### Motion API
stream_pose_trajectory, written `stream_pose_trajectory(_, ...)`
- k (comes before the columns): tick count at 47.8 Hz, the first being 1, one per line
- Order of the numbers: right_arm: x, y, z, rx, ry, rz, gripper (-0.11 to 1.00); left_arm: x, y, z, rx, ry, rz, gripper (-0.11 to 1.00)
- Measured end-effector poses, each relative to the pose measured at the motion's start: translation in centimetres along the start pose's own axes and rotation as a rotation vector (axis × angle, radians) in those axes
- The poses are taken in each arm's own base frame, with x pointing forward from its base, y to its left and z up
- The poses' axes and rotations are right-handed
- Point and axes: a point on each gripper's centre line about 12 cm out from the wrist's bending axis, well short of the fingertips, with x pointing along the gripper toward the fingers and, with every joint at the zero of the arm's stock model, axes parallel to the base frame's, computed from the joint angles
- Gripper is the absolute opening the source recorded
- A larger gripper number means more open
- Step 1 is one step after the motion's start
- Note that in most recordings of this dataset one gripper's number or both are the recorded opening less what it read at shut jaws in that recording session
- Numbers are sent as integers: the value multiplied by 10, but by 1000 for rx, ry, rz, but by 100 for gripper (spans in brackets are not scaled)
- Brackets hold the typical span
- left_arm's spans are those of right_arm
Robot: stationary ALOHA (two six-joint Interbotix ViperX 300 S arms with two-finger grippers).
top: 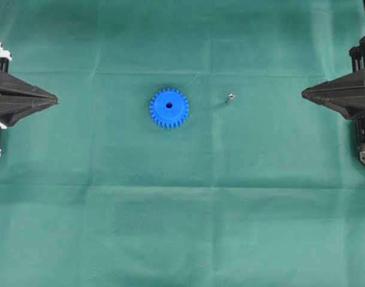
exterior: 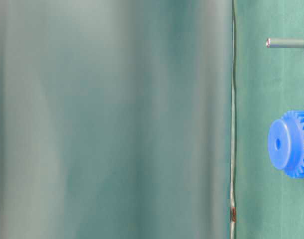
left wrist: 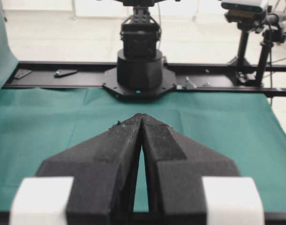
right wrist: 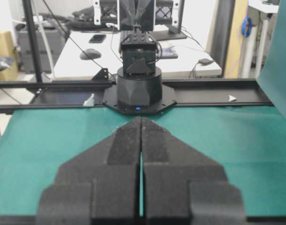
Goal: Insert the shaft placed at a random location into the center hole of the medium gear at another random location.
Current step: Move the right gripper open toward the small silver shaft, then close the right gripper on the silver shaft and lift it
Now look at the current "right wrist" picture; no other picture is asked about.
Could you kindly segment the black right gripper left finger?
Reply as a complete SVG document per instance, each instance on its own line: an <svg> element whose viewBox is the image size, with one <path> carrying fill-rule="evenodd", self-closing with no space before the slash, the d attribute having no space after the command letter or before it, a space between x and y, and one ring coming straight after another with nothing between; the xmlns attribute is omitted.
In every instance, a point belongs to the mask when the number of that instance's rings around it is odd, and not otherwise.
<svg viewBox="0 0 286 225"><path fill-rule="evenodd" d="M39 225L133 225L139 217L141 118L64 162L41 195Z"/></svg>

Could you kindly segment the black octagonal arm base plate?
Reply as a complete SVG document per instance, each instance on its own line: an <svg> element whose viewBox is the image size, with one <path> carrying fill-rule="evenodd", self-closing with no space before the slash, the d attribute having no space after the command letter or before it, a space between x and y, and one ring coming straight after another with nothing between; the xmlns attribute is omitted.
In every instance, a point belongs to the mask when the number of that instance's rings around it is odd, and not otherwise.
<svg viewBox="0 0 286 225"><path fill-rule="evenodd" d="M160 91L134 91L130 96L114 85L105 90L103 104L122 114L149 115L175 106L177 101L175 90L165 85Z"/></svg>

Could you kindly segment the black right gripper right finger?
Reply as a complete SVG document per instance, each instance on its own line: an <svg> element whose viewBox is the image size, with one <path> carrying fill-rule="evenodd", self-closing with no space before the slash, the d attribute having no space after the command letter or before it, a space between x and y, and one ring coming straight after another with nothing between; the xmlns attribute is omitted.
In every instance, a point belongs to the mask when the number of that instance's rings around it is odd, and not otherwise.
<svg viewBox="0 0 286 225"><path fill-rule="evenodd" d="M149 119L142 120L149 225L243 225L240 190L224 167Z"/></svg>

